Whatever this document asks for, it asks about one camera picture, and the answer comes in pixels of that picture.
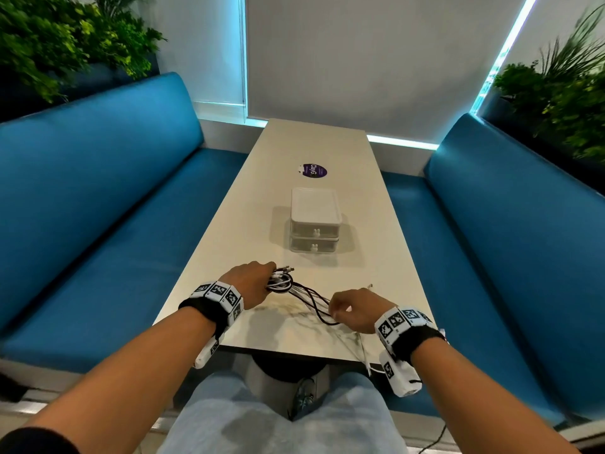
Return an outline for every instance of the white table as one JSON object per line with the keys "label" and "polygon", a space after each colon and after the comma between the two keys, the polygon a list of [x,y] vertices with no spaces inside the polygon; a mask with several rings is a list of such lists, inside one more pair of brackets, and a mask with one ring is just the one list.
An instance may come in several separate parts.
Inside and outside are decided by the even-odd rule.
{"label": "white table", "polygon": [[[303,164],[327,169],[323,178],[298,172]],[[332,255],[288,250],[291,189],[333,188],[343,214]],[[336,291],[373,284],[376,293],[432,317],[412,257],[365,132],[272,119],[172,289],[155,322],[173,313],[201,283],[252,260],[295,268],[294,279],[330,298]],[[382,345],[363,335],[371,363]],[[242,314],[223,345],[356,361],[358,337],[328,327],[291,295],[270,294]]]}

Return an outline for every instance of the purple sticker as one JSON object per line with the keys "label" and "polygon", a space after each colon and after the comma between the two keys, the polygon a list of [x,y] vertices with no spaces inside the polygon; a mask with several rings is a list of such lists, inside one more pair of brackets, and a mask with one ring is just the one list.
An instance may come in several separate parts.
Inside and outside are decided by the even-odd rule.
{"label": "purple sticker", "polygon": [[317,164],[303,164],[298,168],[298,171],[309,178],[321,178],[328,174],[326,169]]}

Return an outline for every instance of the blue cushioned bench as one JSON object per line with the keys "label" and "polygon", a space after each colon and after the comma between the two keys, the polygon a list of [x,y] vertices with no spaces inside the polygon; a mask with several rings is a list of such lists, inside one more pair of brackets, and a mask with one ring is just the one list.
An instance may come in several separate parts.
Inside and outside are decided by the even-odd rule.
{"label": "blue cushioned bench", "polygon": [[553,426],[605,416],[605,198],[471,115],[425,175],[383,177],[452,345]]}
{"label": "blue cushioned bench", "polygon": [[87,372],[152,325],[246,155],[199,149],[174,73],[4,123],[0,141],[0,353]]}

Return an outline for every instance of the shoe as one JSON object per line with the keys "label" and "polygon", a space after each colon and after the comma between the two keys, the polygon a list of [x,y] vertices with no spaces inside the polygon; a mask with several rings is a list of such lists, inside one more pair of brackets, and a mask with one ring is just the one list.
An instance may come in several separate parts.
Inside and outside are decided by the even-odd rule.
{"label": "shoe", "polygon": [[288,412],[290,420],[293,420],[298,414],[313,404],[315,387],[315,380],[313,378],[305,378],[300,382],[292,401],[291,411]]}

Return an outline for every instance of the blue seat backrest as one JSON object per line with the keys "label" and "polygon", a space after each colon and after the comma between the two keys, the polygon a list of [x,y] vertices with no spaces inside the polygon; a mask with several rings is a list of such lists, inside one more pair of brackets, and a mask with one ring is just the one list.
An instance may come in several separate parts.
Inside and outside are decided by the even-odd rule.
{"label": "blue seat backrest", "polygon": [[425,173],[564,402],[605,416],[605,198],[468,114]]}
{"label": "blue seat backrest", "polygon": [[175,73],[1,124],[0,329],[202,141]]}

